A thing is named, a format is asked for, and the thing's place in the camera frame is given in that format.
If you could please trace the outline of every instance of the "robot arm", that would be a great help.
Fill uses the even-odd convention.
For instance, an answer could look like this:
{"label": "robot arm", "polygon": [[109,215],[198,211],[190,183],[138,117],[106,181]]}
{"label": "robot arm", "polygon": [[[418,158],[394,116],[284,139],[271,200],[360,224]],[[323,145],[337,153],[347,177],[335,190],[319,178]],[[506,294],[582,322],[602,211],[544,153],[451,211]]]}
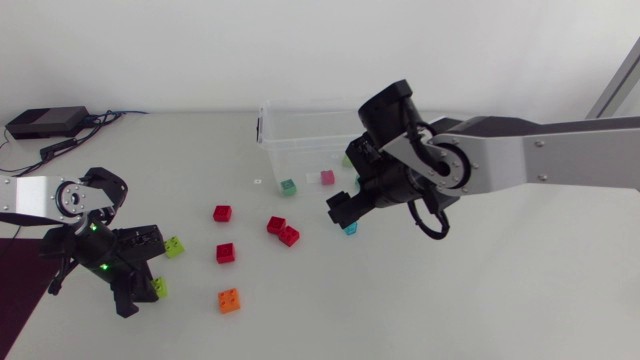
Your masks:
{"label": "robot arm", "polygon": [[49,293],[57,295],[62,281],[82,265],[108,282],[116,312],[138,312],[134,302],[158,300],[147,260],[165,252],[157,226],[110,230],[127,195],[122,179],[103,168],[84,177],[0,177],[0,221],[22,225],[62,226],[50,229],[40,243],[40,256],[60,259]]}
{"label": "robot arm", "polygon": [[[371,98],[358,114],[367,132],[347,148],[360,174],[360,193],[327,200],[345,228],[370,210],[407,203],[434,239],[447,235],[445,208],[460,197],[524,183],[640,188],[640,117],[540,125],[518,118],[442,118],[426,124],[406,81]],[[427,228],[415,200],[442,225]]]}

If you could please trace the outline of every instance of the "orange block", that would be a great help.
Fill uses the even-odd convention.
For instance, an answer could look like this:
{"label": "orange block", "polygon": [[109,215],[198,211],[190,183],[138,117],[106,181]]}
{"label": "orange block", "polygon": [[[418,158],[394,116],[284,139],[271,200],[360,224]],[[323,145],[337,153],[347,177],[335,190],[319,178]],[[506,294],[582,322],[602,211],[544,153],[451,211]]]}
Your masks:
{"label": "orange block", "polygon": [[238,290],[233,288],[218,293],[218,306],[220,306],[220,312],[223,314],[240,309]]}

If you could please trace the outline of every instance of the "teal block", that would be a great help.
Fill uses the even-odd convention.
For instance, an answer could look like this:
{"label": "teal block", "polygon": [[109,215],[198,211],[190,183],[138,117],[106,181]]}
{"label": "teal block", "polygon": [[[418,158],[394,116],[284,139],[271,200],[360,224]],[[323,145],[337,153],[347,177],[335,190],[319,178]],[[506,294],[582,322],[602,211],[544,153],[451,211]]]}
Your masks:
{"label": "teal block", "polygon": [[156,294],[160,299],[169,295],[169,292],[167,291],[167,283],[164,281],[164,278],[159,277],[151,280],[151,286],[153,286],[153,289],[156,291]]}
{"label": "teal block", "polygon": [[282,187],[282,193],[284,196],[291,196],[297,191],[296,184],[294,184],[291,179],[280,182],[280,186]]}
{"label": "teal block", "polygon": [[353,164],[347,155],[342,158],[342,166],[352,168]]}
{"label": "teal block", "polygon": [[184,246],[180,243],[180,239],[177,236],[164,242],[164,248],[167,251],[169,258],[176,257],[184,252]]}
{"label": "teal block", "polygon": [[347,235],[353,235],[356,233],[356,231],[358,231],[358,223],[354,222],[353,224],[347,226],[346,228],[344,228],[344,232]]}

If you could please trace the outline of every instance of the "black power adapter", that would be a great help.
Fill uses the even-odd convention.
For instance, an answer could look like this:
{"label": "black power adapter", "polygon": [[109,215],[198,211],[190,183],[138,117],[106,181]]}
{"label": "black power adapter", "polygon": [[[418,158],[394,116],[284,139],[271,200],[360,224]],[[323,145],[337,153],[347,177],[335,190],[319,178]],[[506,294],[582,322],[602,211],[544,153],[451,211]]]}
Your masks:
{"label": "black power adapter", "polygon": [[14,139],[74,137],[84,129],[82,120],[87,115],[89,112],[84,106],[29,109],[5,127]]}

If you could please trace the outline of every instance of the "cable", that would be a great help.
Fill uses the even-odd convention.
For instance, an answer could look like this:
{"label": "cable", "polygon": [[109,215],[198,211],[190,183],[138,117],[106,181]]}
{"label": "cable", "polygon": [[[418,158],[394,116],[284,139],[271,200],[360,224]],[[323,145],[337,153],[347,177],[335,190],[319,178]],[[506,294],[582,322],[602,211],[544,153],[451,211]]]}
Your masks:
{"label": "cable", "polygon": [[[405,108],[407,107],[407,101],[409,101],[408,99],[409,98],[405,98],[400,102],[400,111],[401,117],[407,115],[407,136],[409,138],[409,142],[411,143],[411,147],[416,153],[416,156],[418,156],[418,158],[420,158],[422,162],[437,171],[439,174],[444,175],[444,173],[446,172],[445,167],[442,166],[442,164],[436,162],[436,160],[431,157],[429,152],[423,146],[422,141],[420,140],[422,135],[420,135],[420,133],[418,132],[418,126],[427,129],[427,131],[431,133],[431,136],[436,136],[437,132],[431,125],[420,120],[420,118],[416,118],[414,111],[405,111]],[[425,203],[425,205],[427,205],[427,199],[424,197],[424,195],[422,197],[422,201]],[[434,240],[442,240],[447,236],[450,227],[449,219],[447,218],[447,215],[444,213],[444,211],[440,211],[434,214],[436,219],[438,219],[440,225],[442,226],[442,229],[440,231],[435,231],[425,225],[425,223],[422,221],[420,214],[418,214],[418,209],[416,208],[416,203],[414,200],[408,201],[407,206],[409,207],[409,212],[411,213],[413,220],[416,222],[416,225],[420,228],[420,230],[427,234],[427,236]]]}
{"label": "cable", "polygon": [[[87,134],[85,137],[82,137],[80,139],[77,139],[77,143],[67,149],[62,150],[61,152],[57,153],[57,154],[52,154],[51,156],[33,164],[33,165],[29,165],[29,166],[25,166],[19,169],[12,169],[12,170],[7,170],[7,169],[0,169],[0,171],[3,172],[8,172],[8,173],[18,173],[16,175],[12,175],[13,177],[21,177],[27,174],[30,174],[36,170],[38,170],[40,167],[42,167],[43,165],[47,164],[48,162],[50,162],[51,160],[60,157],[70,151],[73,151],[75,149],[77,149],[80,145],[84,144],[87,140],[91,139],[95,134],[98,133],[98,131],[100,131],[100,129],[102,129],[103,127],[110,125],[111,123],[113,123],[114,121],[116,121],[117,119],[119,119],[120,117],[122,117],[122,115],[127,114],[127,113],[136,113],[136,114],[148,114],[148,112],[145,111],[111,111],[108,110],[106,113],[104,114],[99,114],[99,115],[89,115],[87,117],[85,117],[83,119],[83,122],[85,124],[85,126],[87,125],[91,125],[90,127],[92,128],[91,131],[89,132],[89,134]],[[5,139],[7,140],[7,142],[9,141],[6,137],[6,128],[5,128]]]}
{"label": "cable", "polygon": [[408,99],[409,98],[405,98],[400,101],[400,116],[405,117],[405,115],[408,115],[406,116],[407,136],[409,138],[409,142],[411,143],[411,147],[416,153],[416,156],[418,156],[418,158],[423,163],[434,169],[438,174],[445,175],[447,171],[445,166],[433,159],[433,157],[431,157],[429,152],[422,145],[422,141],[420,141],[422,135],[420,135],[420,133],[418,132],[418,123],[429,130],[432,136],[436,135],[436,131],[431,125],[425,123],[424,121],[421,121],[420,119],[416,119],[413,111],[405,111]]}
{"label": "cable", "polygon": [[60,289],[62,289],[62,282],[64,279],[78,266],[78,260],[71,259],[69,257],[63,257],[60,261],[60,269],[58,273],[53,277],[47,292],[52,295],[58,295]]}
{"label": "cable", "polygon": [[3,146],[9,143],[9,139],[7,138],[7,128],[4,128],[4,133],[2,134],[2,136],[4,136],[4,142],[0,144],[0,149],[2,149]]}
{"label": "cable", "polygon": [[9,248],[11,247],[11,245],[13,245],[13,242],[16,240],[16,236],[18,236],[20,230],[22,230],[22,225],[18,226],[18,230],[16,230],[16,233],[13,234],[13,237],[11,238],[11,240],[9,240],[7,246],[2,249],[2,253],[0,253],[0,259],[2,259],[9,252]]}
{"label": "cable", "polygon": [[436,219],[438,219],[438,221],[440,222],[440,225],[442,226],[442,230],[438,232],[429,228],[422,221],[422,219],[420,218],[420,214],[418,214],[418,209],[416,208],[415,201],[413,200],[408,201],[407,206],[409,206],[409,212],[411,213],[413,220],[416,222],[416,225],[420,228],[420,230],[422,230],[425,234],[427,234],[427,236],[429,236],[433,240],[442,240],[447,236],[447,234],[449,233],[450,227],[449,227],[449,219],[447,219],[447,215],[444,213],[444,211],[441,211],[435,214]]}

